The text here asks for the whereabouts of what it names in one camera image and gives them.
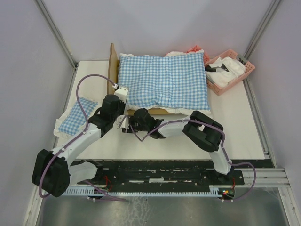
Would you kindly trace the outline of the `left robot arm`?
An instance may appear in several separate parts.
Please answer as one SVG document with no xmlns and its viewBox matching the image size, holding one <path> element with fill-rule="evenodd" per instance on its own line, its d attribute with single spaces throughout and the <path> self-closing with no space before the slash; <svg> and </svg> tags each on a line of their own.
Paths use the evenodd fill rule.
<svg viewBox="0 0 301 226">
<path fill-rule="evenodd" d="M 85 161 L 72 165 L 74 160 L 91 144 L 109 132 L 116 119 L 123 115 L 126 97 L 107 95 L 102 106 L 87 119 L 84 129 L 74 135 L 61 147 L 48 151 L 42 149 L 36 157 L 32 173 L 32 183 L 39 192 L 46 191 L 54 197 L 61 196 L 70 185 L 83 180 L 91 180 L 98 184 L 103 181 L 104 172 L 100 165 L 93 161 Z"/>
</svg>

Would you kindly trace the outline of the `wooden pet bed frame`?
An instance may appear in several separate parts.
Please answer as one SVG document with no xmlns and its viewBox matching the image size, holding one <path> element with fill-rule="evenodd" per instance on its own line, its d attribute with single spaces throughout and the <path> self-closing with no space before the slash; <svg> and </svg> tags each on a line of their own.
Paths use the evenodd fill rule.
<svg viewBox="0 0 301 226">
<path fill-rule="evenodd" d="M 110 57 L 109 57 L 109 69 L 108 69 L 108 78 L 117 83 L 119 74 L 119 60 L 118 55 L 115 50 L 114 44 L 110 45 Z M 169 110 L 162 108 L 151 108 L 148 110 L 150 115 L 167 115 L 167 114 L 180 114 L 179 110 Z"/>
</svg>

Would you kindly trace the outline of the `blue checkered mattress cushion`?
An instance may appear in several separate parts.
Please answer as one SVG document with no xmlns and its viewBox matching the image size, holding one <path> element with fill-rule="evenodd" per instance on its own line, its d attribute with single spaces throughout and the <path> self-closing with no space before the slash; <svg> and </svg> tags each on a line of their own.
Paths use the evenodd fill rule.
<svg viewBox="0 0 301 226">
<path fill-rule="evenodd" d="M 163 109 L 183 115 L 199 111 L 212 116 L 203 50 L 165 57 L 120 54 L 117 81 L 128 88 L 129 110 Z"/>
</svg>

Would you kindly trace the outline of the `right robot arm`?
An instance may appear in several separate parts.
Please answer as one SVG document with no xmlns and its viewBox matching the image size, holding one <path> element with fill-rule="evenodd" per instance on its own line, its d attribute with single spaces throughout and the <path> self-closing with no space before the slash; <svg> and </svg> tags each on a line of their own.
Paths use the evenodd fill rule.
<svg viewBox="0 0 301 226">
<path fill-rule="evenodd" d="M 185 135 L 198 148 L 209 153 L 219 183 L 227 184 L 233 179 L 234 167 L 222 150 L 225 140 L 223 126 L 199 111 L 193 111 L 183 119 L 167 121 L 153 118 L 148 110 L 142 108 L 130 116 L 128 129 L 133 134 L 146 132 L 145 136 L 153 139 Z"/>
</svg>

